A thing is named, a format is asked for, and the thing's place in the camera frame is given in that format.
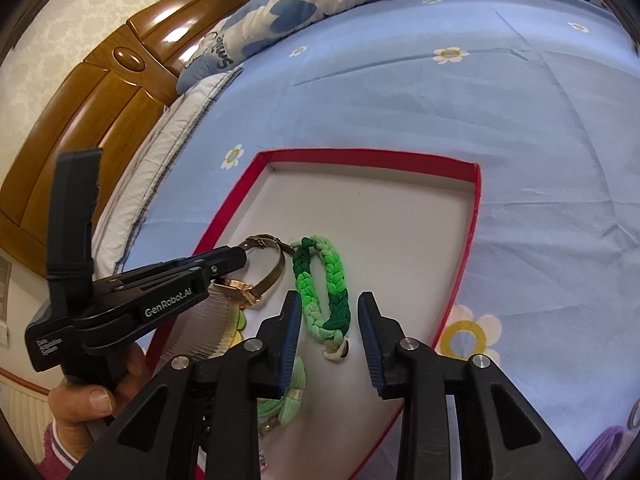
brown leather strap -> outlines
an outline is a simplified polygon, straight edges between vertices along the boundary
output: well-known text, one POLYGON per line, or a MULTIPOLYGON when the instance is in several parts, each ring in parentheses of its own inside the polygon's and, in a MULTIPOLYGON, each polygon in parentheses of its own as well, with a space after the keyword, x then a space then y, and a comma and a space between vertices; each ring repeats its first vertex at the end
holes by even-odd
POLYGON ((282 271, 284 270, 285 257, 284 253, 289 256, 293 256, 293 247, 281 242, 279 238, 271 235, 254 235, 249 236, 244 242, 240 244, 245 251, 250 249, 270 247, 276 249, 279 253, 278 263, 271 272, 267 274, 260 282, 252 287, 252 294, 260 298, 267 290, 269 290, 280 278, 282 271))

wall outlet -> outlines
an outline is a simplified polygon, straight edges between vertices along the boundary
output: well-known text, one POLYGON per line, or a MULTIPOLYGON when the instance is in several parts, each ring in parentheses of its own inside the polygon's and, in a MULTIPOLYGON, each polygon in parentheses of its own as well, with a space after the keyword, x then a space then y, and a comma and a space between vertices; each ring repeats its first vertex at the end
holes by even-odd
POLYGON ((0 321, 0 345, 9 346, 9 329, 3 321, 0 321))

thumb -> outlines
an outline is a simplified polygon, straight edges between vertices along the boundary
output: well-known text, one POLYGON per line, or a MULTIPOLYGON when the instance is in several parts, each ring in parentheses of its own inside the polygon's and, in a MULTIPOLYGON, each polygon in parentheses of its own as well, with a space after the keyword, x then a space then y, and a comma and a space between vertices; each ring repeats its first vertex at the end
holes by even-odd
POLYGON ((111 415, 113 395, 101 386, 62 383, 49 393, 49 407, 56 419, 60 444, 80 460, 94 443, 85 421, 111 415))

blue bed sheet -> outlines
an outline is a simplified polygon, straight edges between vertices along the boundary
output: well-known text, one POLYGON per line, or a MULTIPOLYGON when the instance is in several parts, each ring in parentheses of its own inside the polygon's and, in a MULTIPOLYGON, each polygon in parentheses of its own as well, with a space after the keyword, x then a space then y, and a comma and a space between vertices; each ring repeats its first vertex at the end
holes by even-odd
POLYGON ((244 63, 160 187, 127 268, 191 253, 260 150, 478 162, 457 301, 497 317, 500 366, 577 457, 640 394, 639 76, 624 30, 580 0, 349 10, 244 63))

pink sleeve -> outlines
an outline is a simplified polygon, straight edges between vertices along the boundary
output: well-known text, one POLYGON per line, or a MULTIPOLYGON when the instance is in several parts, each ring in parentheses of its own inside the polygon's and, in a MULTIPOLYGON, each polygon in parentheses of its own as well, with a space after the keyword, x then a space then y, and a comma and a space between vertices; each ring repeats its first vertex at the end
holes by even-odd
POLYGON ((66 462, 63 455, 56 453, 56 439, 53 437, 53 426, 49 424, 44 432, 44 459, 36 468, 45 480, 65 480, 71 471, 71 464, 66 462))

